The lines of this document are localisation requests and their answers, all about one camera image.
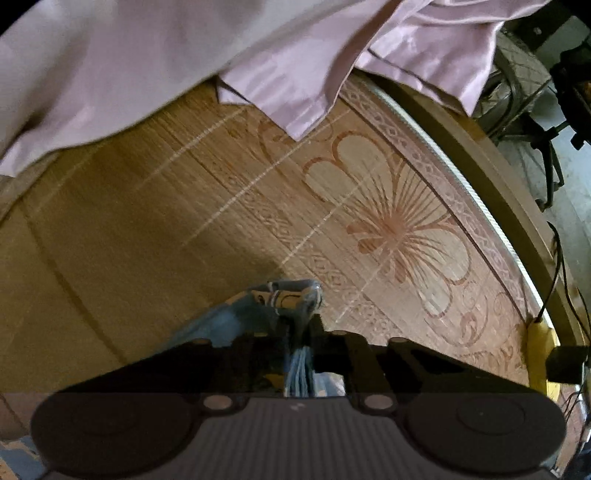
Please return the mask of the wooden bed frame edge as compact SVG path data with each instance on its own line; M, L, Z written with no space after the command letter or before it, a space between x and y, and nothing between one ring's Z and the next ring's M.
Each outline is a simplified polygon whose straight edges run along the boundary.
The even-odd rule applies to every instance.
M472 119L380 76L370 75L370 82L410 115L475 190L524 264L533 289L550 297L547 311L561 342L586 343L575 280L568 275L565 282L552 282L555 234L498 148Z

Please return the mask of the black plug adapter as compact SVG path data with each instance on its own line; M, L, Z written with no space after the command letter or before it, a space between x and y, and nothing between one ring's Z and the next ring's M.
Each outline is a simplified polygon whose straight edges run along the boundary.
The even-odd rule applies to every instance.
M559 384L582 385L588 360L587 346L556 346L545 362L546 378Z

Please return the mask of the black metal stand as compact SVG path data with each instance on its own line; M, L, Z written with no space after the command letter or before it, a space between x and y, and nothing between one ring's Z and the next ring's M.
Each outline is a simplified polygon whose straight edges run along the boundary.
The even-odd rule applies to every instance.
M554 96L563 115L560 123L547 127L535 118L536 104L546 93ZM565 185L554 140L570 128L574 149L590 143L590 37L545 65L524 40L502 28L473 118L494 144L527 142L541 154L546 196L536 203L542 211L552 207L554 194Z

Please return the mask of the blue car-print pajama pants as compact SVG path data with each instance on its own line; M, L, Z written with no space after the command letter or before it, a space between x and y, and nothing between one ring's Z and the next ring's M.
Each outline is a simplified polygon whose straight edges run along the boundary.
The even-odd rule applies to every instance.
M318 373L311 365L311 319L323 299L321 285L312 280L256 286L190 322L158 353L198 338L224 347L249 331L283 330L284 376L271 377L280 396L338 397L345 392L342 376ZM84 479L125 478L174 457L197 432L197 408L59 412L52 395L35 409L30 434L2 443L3 478L44 479L56 470Z

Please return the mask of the yellow power strip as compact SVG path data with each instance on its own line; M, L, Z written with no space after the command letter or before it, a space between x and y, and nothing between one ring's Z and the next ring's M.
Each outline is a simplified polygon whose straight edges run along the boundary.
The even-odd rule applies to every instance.
M532 322L528 326L526 364L529 386L555 402L559 400L561 386L547 379L546 360L559 345L555 330L545 320Z

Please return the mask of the pink satin bed sheet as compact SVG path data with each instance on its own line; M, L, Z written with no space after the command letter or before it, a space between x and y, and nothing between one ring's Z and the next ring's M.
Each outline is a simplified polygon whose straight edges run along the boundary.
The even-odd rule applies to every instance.
M1 171L94 142L209 78L290 138L328 115L349 73L475 110L496 37L538 1L5 1Z

